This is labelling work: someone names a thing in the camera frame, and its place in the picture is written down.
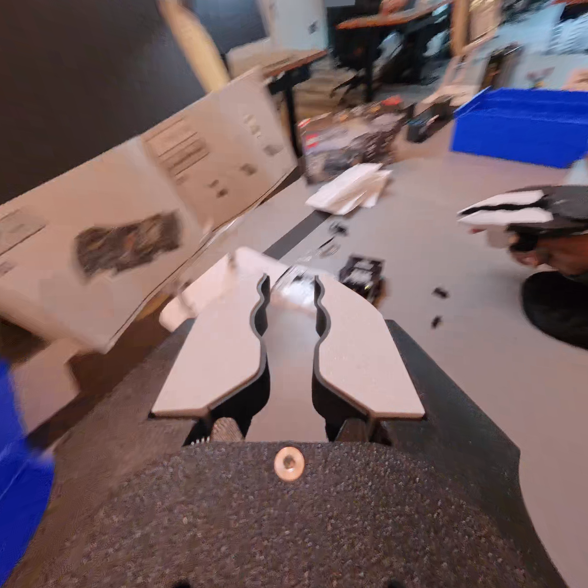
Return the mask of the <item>pile of white paper bags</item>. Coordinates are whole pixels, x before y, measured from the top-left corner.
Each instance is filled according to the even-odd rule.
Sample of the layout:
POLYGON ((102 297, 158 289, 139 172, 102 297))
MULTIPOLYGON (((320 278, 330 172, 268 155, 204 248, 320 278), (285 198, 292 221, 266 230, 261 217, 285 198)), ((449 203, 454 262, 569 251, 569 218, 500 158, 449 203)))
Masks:
POLYGON ((392 171, 381 164, 359 164, 319 188, 305 205, 342 217, 357 208, 374 207, 391 181, 392 171))

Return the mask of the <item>white book stand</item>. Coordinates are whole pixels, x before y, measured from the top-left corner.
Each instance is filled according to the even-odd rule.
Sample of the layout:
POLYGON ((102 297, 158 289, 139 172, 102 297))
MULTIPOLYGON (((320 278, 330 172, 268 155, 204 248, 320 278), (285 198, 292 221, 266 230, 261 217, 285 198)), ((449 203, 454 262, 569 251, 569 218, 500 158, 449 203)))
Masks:
POLYGON ((267 275, 270 285, 287 272, 289 266, 248 246, 231 246, 231 232, 240 222, 232 222, 173 276, 136 316, 142 320, 157 314, 159 323, 173 332, 186 319, 196 318, 205 307, 222 298, 249 277, 267 275))

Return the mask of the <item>white sticker sheet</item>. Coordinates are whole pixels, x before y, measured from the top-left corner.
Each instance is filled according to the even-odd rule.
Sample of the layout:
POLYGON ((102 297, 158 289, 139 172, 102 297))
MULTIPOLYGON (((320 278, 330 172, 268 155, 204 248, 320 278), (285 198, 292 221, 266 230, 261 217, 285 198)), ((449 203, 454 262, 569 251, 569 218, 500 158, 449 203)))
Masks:
POLYGON ((315 277, 316 271, 311 268, 290 266, 271 287, 271 304, 296 311, 313 312, 315 277))

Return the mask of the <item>lego set box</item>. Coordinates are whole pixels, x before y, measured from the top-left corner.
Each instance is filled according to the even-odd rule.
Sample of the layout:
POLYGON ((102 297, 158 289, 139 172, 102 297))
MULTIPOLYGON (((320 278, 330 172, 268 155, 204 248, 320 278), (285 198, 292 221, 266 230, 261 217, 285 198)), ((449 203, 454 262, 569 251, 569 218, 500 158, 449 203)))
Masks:
POLYGON ((300 121, 306 180, 325 183, 359 164, 392 164, 396 139, 414 107, 391 96, 300 121))

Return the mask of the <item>lego instruction booklet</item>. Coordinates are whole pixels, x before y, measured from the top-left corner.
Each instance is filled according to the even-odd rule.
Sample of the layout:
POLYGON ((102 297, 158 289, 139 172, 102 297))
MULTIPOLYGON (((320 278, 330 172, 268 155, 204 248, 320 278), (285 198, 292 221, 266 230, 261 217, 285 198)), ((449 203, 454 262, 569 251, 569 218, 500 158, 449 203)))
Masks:
POLYGON ((249 70, 1 205, 1 318, 109 350, 297 163, 261 69, 249 70))

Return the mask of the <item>large blue plastic bin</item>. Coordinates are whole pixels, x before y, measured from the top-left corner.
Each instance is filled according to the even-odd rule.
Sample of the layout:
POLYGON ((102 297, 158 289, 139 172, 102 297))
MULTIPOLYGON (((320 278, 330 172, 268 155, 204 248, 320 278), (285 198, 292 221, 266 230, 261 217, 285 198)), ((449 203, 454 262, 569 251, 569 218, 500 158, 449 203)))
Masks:
POLYGON ((9 365, 1 361, 1 586, 23 557, 48 506, 52 458, 26 441, 9 365))

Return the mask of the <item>black lego car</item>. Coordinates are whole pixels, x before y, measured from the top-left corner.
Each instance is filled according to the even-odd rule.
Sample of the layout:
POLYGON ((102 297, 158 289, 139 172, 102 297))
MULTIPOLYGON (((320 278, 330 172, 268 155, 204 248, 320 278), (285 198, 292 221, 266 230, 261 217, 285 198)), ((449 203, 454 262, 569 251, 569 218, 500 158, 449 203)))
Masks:
POLYGON ((351 255, 339 271, 339 282, 372 305, 377 305, 385 292, 385 261, 351 255))

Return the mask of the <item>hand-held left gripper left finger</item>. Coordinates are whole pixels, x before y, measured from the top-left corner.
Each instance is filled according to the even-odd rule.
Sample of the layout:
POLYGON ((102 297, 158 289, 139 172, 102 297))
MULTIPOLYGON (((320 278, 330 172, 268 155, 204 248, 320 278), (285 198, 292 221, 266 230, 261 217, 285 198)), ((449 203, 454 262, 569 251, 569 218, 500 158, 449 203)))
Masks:
POLYGON ((270 277, 253 273, 211 301, 194 319, 151 408, 151 418, 193 419, 211 433, 233 419, 246 437, 270 396, 270 277))

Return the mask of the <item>wooden desk with black legs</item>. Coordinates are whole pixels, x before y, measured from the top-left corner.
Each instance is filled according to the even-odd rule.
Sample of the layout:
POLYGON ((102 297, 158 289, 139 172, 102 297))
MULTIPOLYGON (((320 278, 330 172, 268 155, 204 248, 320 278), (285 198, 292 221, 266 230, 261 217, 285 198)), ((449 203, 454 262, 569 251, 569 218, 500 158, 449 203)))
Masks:
POLYGON ((384 9, 355 16, 334 26, 333 56, 338 66, 355 70, 354 84, 362 86, 364 102, 374 97, 375 64, 380 46, 391 33, 401 36, 399 48, 385 62, 390 84, 421 84, 429 42, 449 29, 452 1, 382 1, 384 9))

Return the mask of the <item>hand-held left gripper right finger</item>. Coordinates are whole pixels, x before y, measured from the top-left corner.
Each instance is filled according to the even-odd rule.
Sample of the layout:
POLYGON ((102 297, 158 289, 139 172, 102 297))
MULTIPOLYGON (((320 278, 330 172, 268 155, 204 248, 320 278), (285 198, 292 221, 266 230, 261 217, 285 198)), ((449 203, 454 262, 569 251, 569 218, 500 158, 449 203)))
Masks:
POLYGON ((333 442, 344 424, 363 423, 368 440, 381 422, 420 422, 425 409, 382 314, 335 278, 314 279, 316 333, 312 403, 333 442))

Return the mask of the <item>person's right hand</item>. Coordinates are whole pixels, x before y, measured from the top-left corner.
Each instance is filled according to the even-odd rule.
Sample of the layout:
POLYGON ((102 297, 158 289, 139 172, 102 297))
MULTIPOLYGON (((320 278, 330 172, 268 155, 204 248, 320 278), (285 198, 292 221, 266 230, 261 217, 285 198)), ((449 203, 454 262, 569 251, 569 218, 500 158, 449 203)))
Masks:
POLYGON ((553 238, 514 233, 509 237, 509 252, 529 268, 547 266, 573 278, 587 275, 587 233, 553 238))

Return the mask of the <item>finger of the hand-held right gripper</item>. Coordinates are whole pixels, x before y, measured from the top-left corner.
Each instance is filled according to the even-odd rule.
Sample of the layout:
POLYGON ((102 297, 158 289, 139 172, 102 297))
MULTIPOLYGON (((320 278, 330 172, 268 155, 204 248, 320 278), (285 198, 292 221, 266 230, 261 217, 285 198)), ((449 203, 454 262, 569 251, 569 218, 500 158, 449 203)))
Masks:
POLYGON ((478 210, 459 218, 459 223, 475 230, 506 230, 510 225, 540 225, 554 220, 554 216, 541 208, 517 210, 478 210))
POLYGON ((480 211, 534 208, 537 207, 538 203, 544 198, 544 196, 545 193, 541 189, 508 192, 476 202, 463 208, 457 214, 458 217, 466 217, 480 211))

